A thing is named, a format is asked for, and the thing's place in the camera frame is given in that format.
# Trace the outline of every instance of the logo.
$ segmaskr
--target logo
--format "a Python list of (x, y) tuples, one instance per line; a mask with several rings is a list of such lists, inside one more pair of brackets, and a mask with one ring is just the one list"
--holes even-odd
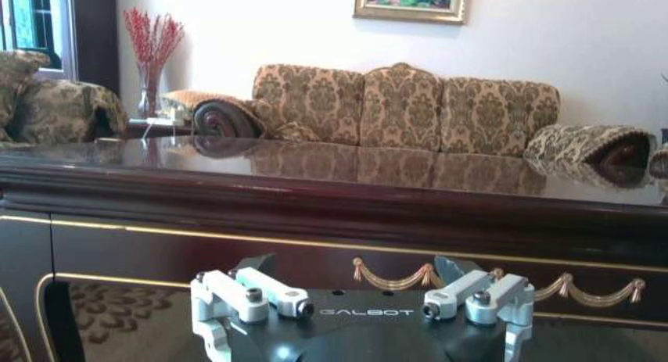
[(416, 310), (321, 310), (321, 315), (337, 316), (347, 315), (351, 317), (398, 317), (410, 316)]

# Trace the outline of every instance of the glossy tabletop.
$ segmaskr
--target glossy tabletop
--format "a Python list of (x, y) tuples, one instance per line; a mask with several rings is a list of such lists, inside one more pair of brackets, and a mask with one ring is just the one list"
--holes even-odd
[(326, 182), (363, 186), (371, 192), (369, 186), (382, 186), (660, 208), (668, 188), (637, 168), (212, 137), (104, 140), (0, 152), (0, 178), (40, 170), (98, 178), (126, 175), (134, 181), (171, 176), (199, 185), (221, 178), (239, 184)]

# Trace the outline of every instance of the white wall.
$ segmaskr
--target white wall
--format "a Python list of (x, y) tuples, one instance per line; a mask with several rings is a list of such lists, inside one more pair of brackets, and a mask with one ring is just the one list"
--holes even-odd
[[(440, 75), (545, 81), (561, 123), (668, 127), (668, 0), (470, 0), (464, 27), (358, 20), (354, 0), (118, 0), (184, 22), (163, 88), (251, 96), (263, 63), (370, 70), (398, 61)], [(122, 98), (138, 80), (124, 25)]]

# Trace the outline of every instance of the sofa backrest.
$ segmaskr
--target sofa backrest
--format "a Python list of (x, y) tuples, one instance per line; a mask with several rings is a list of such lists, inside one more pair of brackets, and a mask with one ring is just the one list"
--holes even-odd
[(313, 131), (318, 140), (359, 144), (362, 94), (361, 73), (295, 65), (262, 66), (255, 76), (253, 99), (269, 103), (258, 108), (270, 136), (287, 124)]
[(444, 79), (441, 150), (521, 156), (537, 131), (555, 124), (560, 93), (549, 84)]
[(521, 156), (560, 112), (549, 84), (440, 78), (406, 63), (367, 74), (265, 65), (253, 99), (274, 138), (501, 156)]
[(365, 75), (361, 145), (438, 151), (442, 82), (397, 63)]

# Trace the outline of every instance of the red branch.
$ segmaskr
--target red branch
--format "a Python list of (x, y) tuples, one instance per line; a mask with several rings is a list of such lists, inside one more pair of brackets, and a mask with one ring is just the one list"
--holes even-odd
[(136, 62), (140, 66), (151, 65), (160, 69), (184, 37), (183, 24), (170, 14), (158, 16), (151, 24), (148, 13), (136, 8), (123, 11), (123, 16), (135, 47)]

